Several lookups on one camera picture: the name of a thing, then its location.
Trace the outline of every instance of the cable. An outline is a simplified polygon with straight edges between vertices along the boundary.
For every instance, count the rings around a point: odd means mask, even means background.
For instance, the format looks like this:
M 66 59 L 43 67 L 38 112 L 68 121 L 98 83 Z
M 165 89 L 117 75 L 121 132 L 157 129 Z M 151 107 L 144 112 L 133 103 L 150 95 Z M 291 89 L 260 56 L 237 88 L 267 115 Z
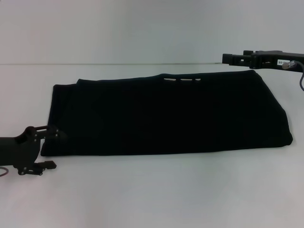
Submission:
M 301 62 L 299 62 L 299 61 L 295 61 L 295 63 L 298 64 L 298 65 L 300 65 L 301 68 L 302 68 L 303 74 L 302 74 L 302 77 L 301 77 L 301 79 L 300 79 L 300 87 L 301 87 L 301 89 L 304 91 L 304 88 L 303 88 L 303 85 L 302 85 L 302 81 L 303 81 L 303 78 L 304 78 L 304 64 L 301 63 Z
M 6 174 L 9 173 L 9 170 L 7 168 L 5 168 L 5 167 L 0 167 L 0 170 L 5 170 L 6 171 L 5 173 L 0 174 L 0 177 L 3 177 L 3 176 L 5 176 Z

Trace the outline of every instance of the white label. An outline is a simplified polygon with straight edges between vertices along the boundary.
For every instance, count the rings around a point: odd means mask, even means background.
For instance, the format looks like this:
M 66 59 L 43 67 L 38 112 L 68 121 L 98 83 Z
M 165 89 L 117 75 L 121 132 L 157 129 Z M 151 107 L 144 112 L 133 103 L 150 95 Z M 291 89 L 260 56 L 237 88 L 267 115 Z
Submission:
M 290 62 L 289 60 L 282 60 L 282 59 L 277 60 L 277 64 L 280 66 L 283 65 L 283 63 L 289 63 L 289 62 Z

